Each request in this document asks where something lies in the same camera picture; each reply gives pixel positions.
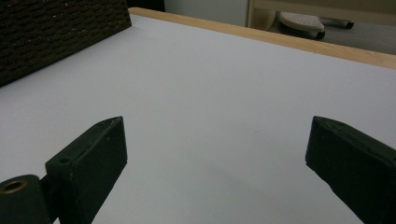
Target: caster wheel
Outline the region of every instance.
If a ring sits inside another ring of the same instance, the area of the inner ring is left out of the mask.
[[[326,31],[323,31],[323,32],[319,32],[318,34],[317,34],[317,39],[323,39],[323,37],[326,35]]]
[[[353,25],[355,25],[355,22],[353,22],[353,21],[349,21],[347,24],[346,24],[346,29],[352,29],[352,27],[353,27]]]

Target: wicker basket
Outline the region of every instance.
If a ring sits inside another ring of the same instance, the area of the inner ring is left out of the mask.
[[[130,26],[125,0],[0,1],[0,87]]]

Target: desk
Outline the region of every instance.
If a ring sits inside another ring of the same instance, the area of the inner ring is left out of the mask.
[[[393,0],[249,0],[247,26],[255,17],[255,8],[294,12],[347,21],[362,21],[396,25],[396,5]]]
[[[361,223],[304,164],[311,119],[396,147],[394,69],[132,20],[0,89],[0,179],[42,177],[78,135],[122,115],[129,163],[94,223]]]

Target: floor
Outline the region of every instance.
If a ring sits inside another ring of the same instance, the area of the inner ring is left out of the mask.
[[[355,22],[353,28],[348,30],[345,29],[346,23],[342,21],[331,19],[320,19],[320,21],[325,26],[326,35],[318,41],[396,55],[396,26]],[[283,25],[278,18],[269,31],[310,39],[316,38],[314,33],[297,31]]]

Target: table edge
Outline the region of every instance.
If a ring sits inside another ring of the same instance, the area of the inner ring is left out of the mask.
[[[137,16],[143,16],[161,21],[170,21],[173,23],[189,25],[192,27],[202,28],[228,35],[238,35],[288,48],[300,49],[335,58],[350,60],[353,62],[368,63],[371,65],[396,69],[396,55],[391,55],[387,53],[381,53],[366,49],[355,49],[346,46],[323,43],[316,40],[275,34],[252,28],[231,25],[217,21],[207,21],[140,7],[131,7],[129,8],[129,12]]]

